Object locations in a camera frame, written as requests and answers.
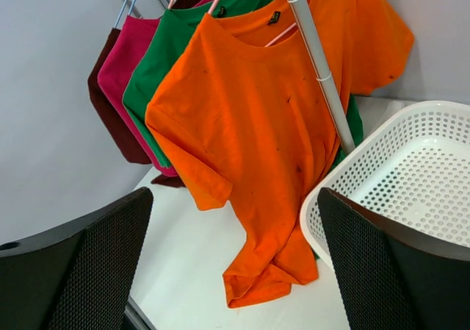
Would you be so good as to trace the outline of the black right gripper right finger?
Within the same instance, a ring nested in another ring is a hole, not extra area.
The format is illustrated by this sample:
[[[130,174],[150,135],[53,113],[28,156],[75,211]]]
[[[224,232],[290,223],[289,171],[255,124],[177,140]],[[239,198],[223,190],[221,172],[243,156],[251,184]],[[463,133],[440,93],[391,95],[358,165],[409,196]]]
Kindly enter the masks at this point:
[[[351,329],[469,328],[469,248],[330,188],[317,202]]]

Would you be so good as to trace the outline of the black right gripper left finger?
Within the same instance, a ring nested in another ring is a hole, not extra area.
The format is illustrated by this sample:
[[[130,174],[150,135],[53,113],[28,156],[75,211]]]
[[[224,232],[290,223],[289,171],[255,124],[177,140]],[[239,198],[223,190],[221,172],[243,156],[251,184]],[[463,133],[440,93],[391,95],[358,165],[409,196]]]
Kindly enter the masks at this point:
[[[121,329],[152,205],[140,188],[1,245],[1,328]]]

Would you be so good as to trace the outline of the orange t shirt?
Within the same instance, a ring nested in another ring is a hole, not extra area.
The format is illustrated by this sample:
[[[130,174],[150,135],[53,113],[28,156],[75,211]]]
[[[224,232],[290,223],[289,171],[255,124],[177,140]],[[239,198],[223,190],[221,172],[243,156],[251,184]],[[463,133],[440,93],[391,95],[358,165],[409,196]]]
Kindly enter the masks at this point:
[[[307,0],[341,104],[399,78],[413,34],[386,0]],[[220,63],[207,36],[174,64],[145,122],[198,209],[230,204],[246,241],[223,274],[230,308],[289,294],[318,277],[299,223],[305,196],[339,149],[328,106],[299,31],[265,47],[294,22],[287,0],[260,9],[266,21],[230,21],[265,60]]]

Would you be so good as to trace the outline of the green t shirt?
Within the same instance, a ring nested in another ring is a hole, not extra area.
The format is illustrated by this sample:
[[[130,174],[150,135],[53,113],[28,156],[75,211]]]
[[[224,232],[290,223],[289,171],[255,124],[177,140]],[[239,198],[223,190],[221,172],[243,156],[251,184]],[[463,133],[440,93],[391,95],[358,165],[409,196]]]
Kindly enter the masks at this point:
[[[221,0],[212,17],[207,15],[211,5],[209,2],[199,7],[164,12],[150,45],[131,75],[121,101],[124,112],[130,116],[131,124],[136,126],[137,133],[149,147],[151,159],[158,169],[171,168],[172,164],[145,125],[145,112],[162,80],[184,54],[187,46],[192,44],[193,36],[209,37],[210,48],[215,51],[219,62],[235,60],[233,70],[237,73],[247,70],[247,66],[242,64],[244,60],[265,60],[267,50],[243,44],[229,34],[227,27],[230,21],[246,22],[248,18],[266,21],[267,15],[262,14],[260,8],[271,1]]]

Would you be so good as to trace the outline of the pink hanger of orange shirt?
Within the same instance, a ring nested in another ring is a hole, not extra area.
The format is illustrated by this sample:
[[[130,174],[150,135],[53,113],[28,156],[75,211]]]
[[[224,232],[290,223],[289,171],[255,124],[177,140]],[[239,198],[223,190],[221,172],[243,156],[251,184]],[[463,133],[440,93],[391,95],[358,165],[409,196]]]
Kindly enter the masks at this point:
[[[289,34],[293,29],[295,29],[297,27],[297,24],[296,23],[293,23],[292,25],[290,25],[288,28],[286,28],[285,30],[283,30],[279,35],[277,35],[276,37],[274,37],[270,42],[268,42],[265,47],[270,47],[270,46],[273,46],[275,45],[279,40],[281,40],[284,36],[286,36],[287,34]]]

